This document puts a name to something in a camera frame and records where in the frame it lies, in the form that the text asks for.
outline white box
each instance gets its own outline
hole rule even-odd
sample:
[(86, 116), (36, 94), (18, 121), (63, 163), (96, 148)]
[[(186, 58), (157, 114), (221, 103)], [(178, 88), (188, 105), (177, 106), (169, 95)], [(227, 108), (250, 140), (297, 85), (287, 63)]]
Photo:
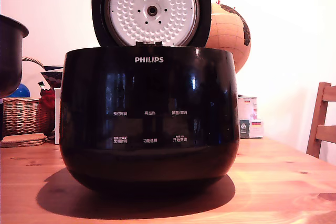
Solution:
[(256, 97), (238, 97), (238, 118), (239, 120), (258, 118)]
[(61, 89), (55, 89), (55, 144), (59, 144)]
[(239, 120), (240, 138), (261, 138), (264, 136), (262, 120)]

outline black rice cooker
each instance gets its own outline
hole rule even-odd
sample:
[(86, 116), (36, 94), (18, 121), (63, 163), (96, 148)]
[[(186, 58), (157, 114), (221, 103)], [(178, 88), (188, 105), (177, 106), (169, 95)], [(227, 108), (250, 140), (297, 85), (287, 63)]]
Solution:
[(68, 52), (60, 149), (93, 190), (200, 191), (239, 144), (230, 52), (204, 48), (211, 0), (92, 0), (100, 48)]

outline chair backrest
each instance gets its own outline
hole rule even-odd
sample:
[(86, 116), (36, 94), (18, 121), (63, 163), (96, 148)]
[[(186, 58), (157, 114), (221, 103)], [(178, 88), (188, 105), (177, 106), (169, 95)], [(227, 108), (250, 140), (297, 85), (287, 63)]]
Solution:
[(336, 102), (336, 86), (320, 82), (317, 91), (307, 154), (319, 158), (322, 141), (336, 143), (336, 126), (325, 126), (328, 102)]

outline table surface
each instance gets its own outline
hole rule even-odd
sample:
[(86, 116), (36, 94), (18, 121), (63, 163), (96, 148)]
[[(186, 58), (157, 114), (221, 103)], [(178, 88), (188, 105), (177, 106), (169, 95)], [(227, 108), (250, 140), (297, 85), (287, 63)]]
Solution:
[(77, 183), (57, 145), (2, 148), (1, 223), (336, 223), (336, 166), (245, 139), (228, 175), (199, 195), (116, 200)]

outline coaster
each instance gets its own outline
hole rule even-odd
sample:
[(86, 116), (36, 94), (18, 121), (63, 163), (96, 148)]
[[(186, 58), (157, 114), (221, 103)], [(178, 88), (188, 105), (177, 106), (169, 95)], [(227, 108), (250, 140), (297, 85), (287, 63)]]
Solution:
[(43, 144), (46, 139), (43, 133), (6, 136), (0, 142), (0, 147), (36, 146)]

